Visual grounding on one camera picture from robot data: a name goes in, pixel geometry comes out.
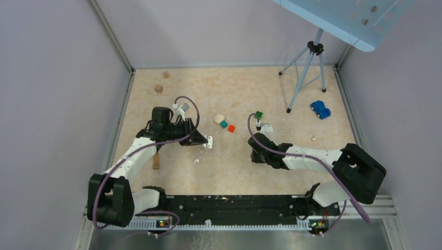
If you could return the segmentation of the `white earbud charging case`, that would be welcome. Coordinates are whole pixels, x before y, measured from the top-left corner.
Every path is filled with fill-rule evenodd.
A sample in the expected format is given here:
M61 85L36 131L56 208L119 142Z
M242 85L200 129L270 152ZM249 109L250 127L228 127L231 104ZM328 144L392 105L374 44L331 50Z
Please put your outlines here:
M213 148L213 137L211 135L206 135L206 143L203 144L205 148L212 149Z

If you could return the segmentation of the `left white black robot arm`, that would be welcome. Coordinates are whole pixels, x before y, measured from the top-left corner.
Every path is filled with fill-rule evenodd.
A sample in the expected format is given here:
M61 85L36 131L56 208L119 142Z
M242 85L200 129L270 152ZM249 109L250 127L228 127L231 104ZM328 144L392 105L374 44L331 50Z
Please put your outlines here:
M172 116L170 108L153 108L152 119L137 133L117 163L103 174L94 174L89 179L87 218L96 227L99 223L126 227L134 215L147 209L154 215L166 211L163 189L148 186L135 193L131 190L131 183L163 145L179 143L181 146L212 148L213 137L202 135L191 118L179 116L172 122Z

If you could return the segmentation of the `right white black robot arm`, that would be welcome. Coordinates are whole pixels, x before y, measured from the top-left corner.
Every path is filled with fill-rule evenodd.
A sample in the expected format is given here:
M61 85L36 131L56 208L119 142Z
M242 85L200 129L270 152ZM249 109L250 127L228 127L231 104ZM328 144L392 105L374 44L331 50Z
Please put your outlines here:
M321 183L306 199L306 209L319 215L327 206L349 201L356 209L372 204L386 176L386 169L360 146L348 143L342 149L311 149L290 143L279 145L263 133L248 139L251 159L274 169L323 172L333 180Z

